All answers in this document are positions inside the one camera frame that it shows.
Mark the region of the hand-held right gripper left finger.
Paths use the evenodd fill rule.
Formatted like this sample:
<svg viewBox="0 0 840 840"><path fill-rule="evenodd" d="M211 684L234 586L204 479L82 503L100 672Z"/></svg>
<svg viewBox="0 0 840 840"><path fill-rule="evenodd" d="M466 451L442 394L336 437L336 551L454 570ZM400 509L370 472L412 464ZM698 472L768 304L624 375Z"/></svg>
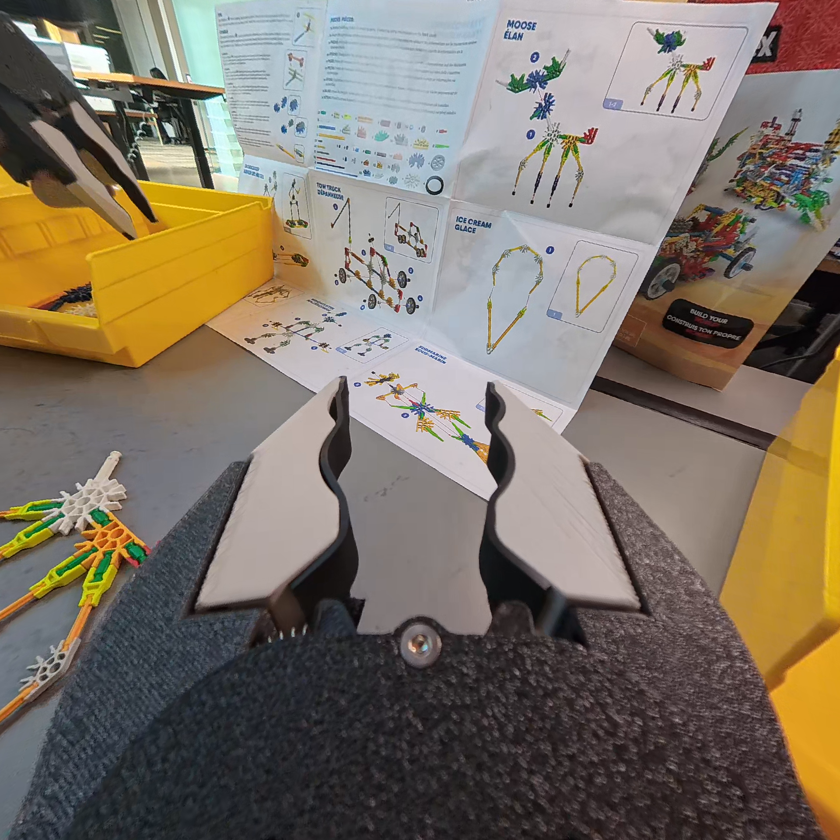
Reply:
<svg viewBox="0 0 840 840"><path fill-rule="evenodd" d="M350 460L349 388L334 378L254 449L195 602L267 610L279 631L344 602L359 566L339 477Z"/></svg>

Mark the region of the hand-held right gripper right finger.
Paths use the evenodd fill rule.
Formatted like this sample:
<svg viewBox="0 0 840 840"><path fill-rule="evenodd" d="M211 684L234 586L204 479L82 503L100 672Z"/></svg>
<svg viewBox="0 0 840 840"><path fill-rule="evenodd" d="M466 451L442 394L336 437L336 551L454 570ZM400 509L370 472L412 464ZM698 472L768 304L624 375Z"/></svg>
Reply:
<svg viewBox="0 0 840 840"><path fill-rule="evenodd" d="M487 503L479 572L492 624L582 636L578 608L640 614L588 460L500 381L486 388Z"/></svg>

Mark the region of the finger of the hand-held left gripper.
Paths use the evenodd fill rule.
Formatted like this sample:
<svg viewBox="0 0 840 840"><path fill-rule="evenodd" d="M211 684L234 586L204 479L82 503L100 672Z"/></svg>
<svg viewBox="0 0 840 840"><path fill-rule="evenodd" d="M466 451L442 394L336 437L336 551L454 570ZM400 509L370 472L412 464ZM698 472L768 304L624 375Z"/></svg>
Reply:
<svg viewBox="0 0 840 840"><path fill-rule="evenodd" d="M69 101L69 137L82 163L111 192L122 189L152 224L158 223L146 195L140 188L111 134L84 101Z"/></svg>
<svg viewBox="0 0 840 840"><path fill-rule="evenodd" d="M37 198L50 207L89 207L129 240L137 238L131 216L113 199L107 187L82 162L76 148L65 134L43 120L35 120L31 128L46 147L71 174L68 183L47 170L37 171L29 185Z"/></svg>

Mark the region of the pile of toy pieces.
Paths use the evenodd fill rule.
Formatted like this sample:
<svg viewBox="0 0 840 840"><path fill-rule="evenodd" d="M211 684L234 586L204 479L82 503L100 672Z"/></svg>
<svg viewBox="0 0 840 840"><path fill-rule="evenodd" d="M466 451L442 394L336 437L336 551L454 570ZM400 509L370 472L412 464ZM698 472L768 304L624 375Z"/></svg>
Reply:
<svg viewBox="0 0 840 840"><path fill-rule="evenodd" d="M31 303L29 307L34 310L64 313L83 318L96 319L98 317L90 282Z"/></svg>

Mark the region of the yellow plastic bin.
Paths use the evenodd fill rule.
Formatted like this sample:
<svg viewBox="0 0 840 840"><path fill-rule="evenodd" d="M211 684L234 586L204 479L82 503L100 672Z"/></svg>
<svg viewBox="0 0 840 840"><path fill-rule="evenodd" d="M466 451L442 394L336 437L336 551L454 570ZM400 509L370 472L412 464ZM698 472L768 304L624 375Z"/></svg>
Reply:
<svg viewBox="0 0 840 840"><path fill-rule="evenodd" d="M839 837L839 352L769 446L720 600L805 797Z"/></svg>
<svg viewBox="0 0 840 840"><path fill-rule="evenodd" d="M2 173L1 344L140 367L270 280L270 198L141 182L160 224L121 192L139 238L86 207L53 208ZM97 318L34 310L91 283Z"/></svg>

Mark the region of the multicoloured construction toy model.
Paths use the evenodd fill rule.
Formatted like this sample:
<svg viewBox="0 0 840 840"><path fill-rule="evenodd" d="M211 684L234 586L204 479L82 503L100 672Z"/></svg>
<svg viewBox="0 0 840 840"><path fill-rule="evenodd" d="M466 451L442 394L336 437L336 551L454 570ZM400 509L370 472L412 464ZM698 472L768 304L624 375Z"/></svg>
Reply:
<svg viewBox="0 0 840 840"><path fill-rule="evenodd" d="M120 569L125 564L138 569L150 556L150 547L117 517L128 496L124 485L113 477L121 456L119 451L112 451L96 475L77 483L72 492L62 491L58 497L32 500L2 511L3 521L27 524L2 544L2 561L58 535L66 537L76 532L80 536L72 554L2 609L2 622L50 593L81 581L79 612L74 623L68 634L50 647L47 656L37 657L27 667L28 676L21 680L15 698L1 709L3 725L63 679L74 662L91 614L110 590Z"/></svg>

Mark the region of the grey desk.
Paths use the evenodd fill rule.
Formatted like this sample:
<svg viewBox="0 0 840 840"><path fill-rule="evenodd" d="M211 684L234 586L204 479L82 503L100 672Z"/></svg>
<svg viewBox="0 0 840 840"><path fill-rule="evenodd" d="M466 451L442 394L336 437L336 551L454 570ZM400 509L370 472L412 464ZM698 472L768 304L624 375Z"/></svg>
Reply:
<svg viewBox="0 0 840 840"><path fill-rule="evenodd" d="M149 545L310 391L202 327L137 370L2 349L2 508L53 497L112 450L124 520ZM763 462L761 447L598 391L563 432L603 465L719 595ZM367 631L416 607L487 629L478 572L486 503L357 420L341 476L360 550Z"/></svg>

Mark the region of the wooden table with black legs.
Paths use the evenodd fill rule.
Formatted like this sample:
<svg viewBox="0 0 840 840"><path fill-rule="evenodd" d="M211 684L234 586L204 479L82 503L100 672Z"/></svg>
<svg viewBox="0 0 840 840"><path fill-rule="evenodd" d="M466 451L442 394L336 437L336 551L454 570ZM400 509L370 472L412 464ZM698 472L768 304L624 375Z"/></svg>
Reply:
<svg viewBox="0 0 840 840"><path fill-rule="evenodd" d="M170 104L173 104L181 114L186 127L186 136L192 147L201 187L210 190L215 188L193 103L223 98L225 96L223 87L204 86L192 82L154 77L138 77L130 73L97 73L73 70L72 74L75 81L87 85L86 88L81 90L83 94L113 100L116 108L114 117L122 120L127 118L127 112L123 105L131 104L135 93L141 95L142 99L148 103L153 103L155 98L170 101Z"/></svg>

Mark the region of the white instruction sheet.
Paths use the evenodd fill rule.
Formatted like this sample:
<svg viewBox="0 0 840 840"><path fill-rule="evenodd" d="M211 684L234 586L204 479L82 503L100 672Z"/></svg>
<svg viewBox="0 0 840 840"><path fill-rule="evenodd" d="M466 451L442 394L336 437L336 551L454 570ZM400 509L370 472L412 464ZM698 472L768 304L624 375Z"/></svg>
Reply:
<svg viewBox="0 0 840 840"><path fill-rule="evenodd" d="M486 381L570 421L774 10L217 6L276 279L209 326L488 498Z"/></svg>

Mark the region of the toy packaging box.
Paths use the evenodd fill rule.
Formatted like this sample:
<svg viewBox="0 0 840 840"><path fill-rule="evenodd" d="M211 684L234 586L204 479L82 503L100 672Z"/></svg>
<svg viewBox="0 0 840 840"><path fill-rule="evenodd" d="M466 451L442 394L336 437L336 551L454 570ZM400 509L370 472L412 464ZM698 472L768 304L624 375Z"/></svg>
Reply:
<svg viewBox="0 0 840 840"><path fill-rule="evenodd" d="M839 6L779 5L614 345L723 389L838 238Z"/></svg>

